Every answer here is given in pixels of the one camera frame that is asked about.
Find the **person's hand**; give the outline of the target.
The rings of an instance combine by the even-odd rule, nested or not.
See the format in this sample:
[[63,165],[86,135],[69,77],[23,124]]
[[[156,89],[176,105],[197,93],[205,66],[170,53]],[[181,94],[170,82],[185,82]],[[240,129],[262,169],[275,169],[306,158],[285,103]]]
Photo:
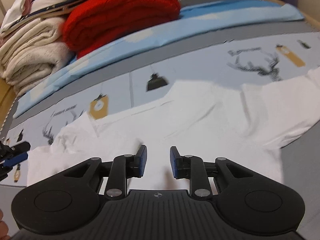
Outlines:
[[0,210],[0,240],[8,240],[10,236],[8,235],[9,228],[7,224],[3,221],[3,212]]

